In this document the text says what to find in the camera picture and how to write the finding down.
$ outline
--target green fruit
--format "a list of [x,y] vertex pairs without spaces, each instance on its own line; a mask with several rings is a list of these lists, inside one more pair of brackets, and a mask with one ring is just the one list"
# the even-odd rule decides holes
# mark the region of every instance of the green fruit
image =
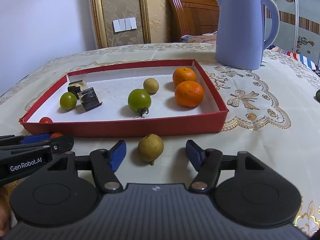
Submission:
[[132,111],[142,115],[141,112],[148,111],[151,106],[151,97],[143,89],[132,90],[128,96],[128,105]]
[[156,134],[149,134],[141,139],[138,144],[139,157],[145,161],[154,164],[154,160],[158,158],[164,150],[162,139]]
[[143,83],[143,88],[150,94],[154,94],[159,90],[159,84],[154,78],[147,78]]
[[320,89],[316,93],[316,99],[320,102]]
[[76,107],[77,104],[77,98],[76,96],[71,92],[65,92],[60,97],[60,106],[63,110],[71,110]]

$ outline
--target metal screw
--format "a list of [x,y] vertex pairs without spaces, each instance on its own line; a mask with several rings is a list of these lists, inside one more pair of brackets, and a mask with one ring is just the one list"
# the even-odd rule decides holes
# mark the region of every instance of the metal screw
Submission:
[[107,182],[104,187],[106,189],[109,189],[109,190],[116,190],[118,188],[120,188],[120,184],[115,182],[115,181],[110,181],[110,182]]
[[191,184],[191,187],[197,190],[204,190],[208,187],[208,185],[205,182],[197,181]]

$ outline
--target striped fabric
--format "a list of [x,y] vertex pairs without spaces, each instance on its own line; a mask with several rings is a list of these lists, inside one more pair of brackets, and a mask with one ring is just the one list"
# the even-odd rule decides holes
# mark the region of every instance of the striped fabric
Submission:
[[271,51],[275,51],[275,52],[279,52],[279,53],[285,54],[285,55],[290,56],[290,57],[293,57],[295,60],[300,61],[303,65],[306,65],[308,68],[312,69],[312,71],[315,72],[320,77],[319,67],[316,66],[316,64],[313,61],[311,61],[309,58],[307,58],[307,57],[305,57],[305,56],[303,56],[301,54],[298,54],[298,53],[292,53],[292,52],[289,52],[287,50],[281,49],[281,48],[279,48],[278,46],[275,46],[275,45],[271,45],[267,49],[269,49]]

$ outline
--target table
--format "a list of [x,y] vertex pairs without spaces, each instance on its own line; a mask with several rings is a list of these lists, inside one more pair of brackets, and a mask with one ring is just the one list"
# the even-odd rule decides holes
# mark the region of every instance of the table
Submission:
[[[248,151],[292,182],[303,202],[295,225],[308,235],[320,228],[320,104],[314,99],[320,78],[300,62],[272,51],[264,52],[259,70],[231,69],[214,59],[215,45],[166,43],[129,45],[87,51],[48,62],[0,98],[1,135],[27,134],[18,123],[26,110],[51,84],[69,71],[123,62],[195,58],[207,71],[230,112],[216,134],[163,137],[164,152],[154,166],[139,161],[140,138],[126,138],[127,157],[116,172],[120,182],[188,185],[196,175],[184,153],[188,139],[224,154]],[[118,138],[75,138],[76,155],[111,148]],[[92,181],[90,172],[80,172]],[[223,171],[220,182],[233,176]]]

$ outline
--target green tomato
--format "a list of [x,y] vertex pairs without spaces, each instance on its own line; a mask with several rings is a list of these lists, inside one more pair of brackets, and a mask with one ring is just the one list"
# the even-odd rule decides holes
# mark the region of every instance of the green tomato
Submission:
[[132,111],[142,115],[148,112],[151,106],[151,97],[144,89],[132,90],[128,97],[128,105]]
[[63,110],[71,110],[76,107],[77,104],[77,98],[76,96],[71,92],[65,92],[60,97],[60,106]]
[[320,89],[316,93],[316,99],[320,102]]

